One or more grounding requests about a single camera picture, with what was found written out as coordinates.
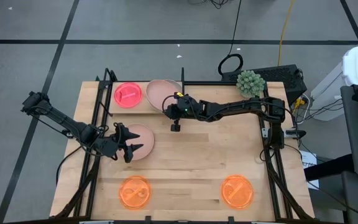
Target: green plant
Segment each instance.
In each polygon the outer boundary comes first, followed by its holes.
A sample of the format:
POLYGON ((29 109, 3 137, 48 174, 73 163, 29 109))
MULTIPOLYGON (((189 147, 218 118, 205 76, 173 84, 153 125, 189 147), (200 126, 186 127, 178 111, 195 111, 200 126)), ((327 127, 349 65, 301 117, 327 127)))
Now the green plant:
POLYGON ((244 97, 250 98, 259 96, 265 88, 265 80, 254 71, 243 71, 237 77, 237 89, 244 97))

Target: wooden tabletop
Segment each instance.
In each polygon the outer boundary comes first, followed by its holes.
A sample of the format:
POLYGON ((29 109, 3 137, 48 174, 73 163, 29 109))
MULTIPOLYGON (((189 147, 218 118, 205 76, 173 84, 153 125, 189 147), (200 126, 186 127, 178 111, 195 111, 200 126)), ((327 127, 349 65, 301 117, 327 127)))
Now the wooden tabletop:
MULTIPOLYGON (((287 100, 283 83, 267 85, 270 96, 287 100)), ((98 82, 83 82, 76 121, 91 122, 97 87, 98 82)), ((196 100, 217 103, 243 100, 235 86, 186 86, 185 92, 196 100)), ((256 115, 228 116, 213 123, 181 119, 179 133, 170 131, 172 121, 163 114, 115 114, 108 118, 107 125, 113 127, 113 122, 148 126, 154 132, 155 145, 147 157, 129 164, 123 158, 101 159, 92 219, 144 220, 151 215, 153 220, 227 221, 227 217, 233 216, 236 221, 274 221, 266 165, 259 159, 262 139, 256 115), (220 198, 222 181, 233 174, 243 175, 254 188, 254 201, 245 210, 233 210, 220 198), (147 178, 152 188, 152 197, 142 210, 125 209, 119 202, 119 186, 131 175, 147 178)), ((289 114, 282 127, 292 127, 289 114)), ((286 139, 285 143, 298 148, 293 139, 286 139)), ((65 154, 77 147, 78 143, 69 139, 65 154)), ((77 190, 83 158, 84 152, 80 151, 64 163, 51 215, 57 214, 77 190)), ((299 153, 286 147, 282 149, 282 161, 289 191, 313 217, 299 153)), ((281 216, 285 217, 282 195, 277 192, 281 216)), ((83 197, 82 208, 88 191, 83 197)))

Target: table leg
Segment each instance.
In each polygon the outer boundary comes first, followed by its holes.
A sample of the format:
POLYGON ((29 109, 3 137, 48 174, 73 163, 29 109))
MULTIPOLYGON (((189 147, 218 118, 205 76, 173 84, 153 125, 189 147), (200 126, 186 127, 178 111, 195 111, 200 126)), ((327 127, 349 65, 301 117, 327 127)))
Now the table leg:
POLYGON ((312 181, 330 175, 340 174, 345 170, 354 171, 352 154, 348 154, 346 156, 333 159, 331 161, 308 167, 304 169, 304 172, 306 180, 312 181))

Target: yellow cable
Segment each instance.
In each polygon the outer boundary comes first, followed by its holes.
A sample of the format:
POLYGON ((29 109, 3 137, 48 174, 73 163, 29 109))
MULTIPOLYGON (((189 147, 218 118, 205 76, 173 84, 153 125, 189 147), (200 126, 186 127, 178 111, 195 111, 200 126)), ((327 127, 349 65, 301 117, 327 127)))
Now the yellow cable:
POLYGON ((281 32, 280 46, 279 46, 279 48, 278 48, 278 62, 277 62, 277 66, 280 66, 280 64, 281 64, 281 46, 282 46, 282 42, 283 42, 283 39, 284 39, 285 28, 287 27, 287 22, 288 22, 288 19, 290 18, 290 14, 291 14, 291 10, 292 10, 292 6, 293 6, 294 2, 295 2, 295 0, 291 0, 290 8, 288 9, 287 17, 285 18, 283 31, 281 32))

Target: orange plate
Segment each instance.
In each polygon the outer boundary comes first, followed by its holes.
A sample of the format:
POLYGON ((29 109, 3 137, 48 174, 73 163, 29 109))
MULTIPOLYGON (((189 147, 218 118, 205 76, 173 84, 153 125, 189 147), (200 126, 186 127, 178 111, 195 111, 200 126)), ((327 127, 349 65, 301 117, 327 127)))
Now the orange plate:
POLYGON ((118 197, 124 207, 141 209, 150 200, 150 184, 145 178, 138 175, 128 177, 121 184, 118 197))
POLYGON ((230 175, 221 185, 221 197, 229 207, 245 209, 254 199, 254 190, 245 177, 230 175))

